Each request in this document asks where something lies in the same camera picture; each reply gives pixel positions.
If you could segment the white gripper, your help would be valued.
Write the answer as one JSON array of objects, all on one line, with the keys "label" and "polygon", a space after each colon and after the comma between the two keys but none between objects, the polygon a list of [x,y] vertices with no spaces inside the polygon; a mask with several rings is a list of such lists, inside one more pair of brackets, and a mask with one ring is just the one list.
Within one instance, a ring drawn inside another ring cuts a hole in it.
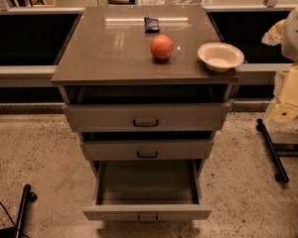
[{"label": "white gripper", "polygon": [[[268,46],[282,44],[286,20],[274,24],[262,37]],[[287,71],[278,71],[275,77],[276,103],[268,107],[268,118],[275,123],[286,124],[298,116],[298,63],[293,63]]]}]

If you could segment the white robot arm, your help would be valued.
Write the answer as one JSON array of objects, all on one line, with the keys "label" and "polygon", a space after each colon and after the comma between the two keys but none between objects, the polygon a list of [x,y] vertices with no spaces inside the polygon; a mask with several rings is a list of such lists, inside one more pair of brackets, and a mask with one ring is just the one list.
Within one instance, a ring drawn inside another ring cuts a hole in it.
[{"label": "white robot arm", "polygon": [[282,54],[293,61],[287,71],[275,74],[274,100],[267,109],[270,121],[286,124],[298,116],[298,5],[286,19],[273,25],[261,41],[269,46],[281,45]]}]

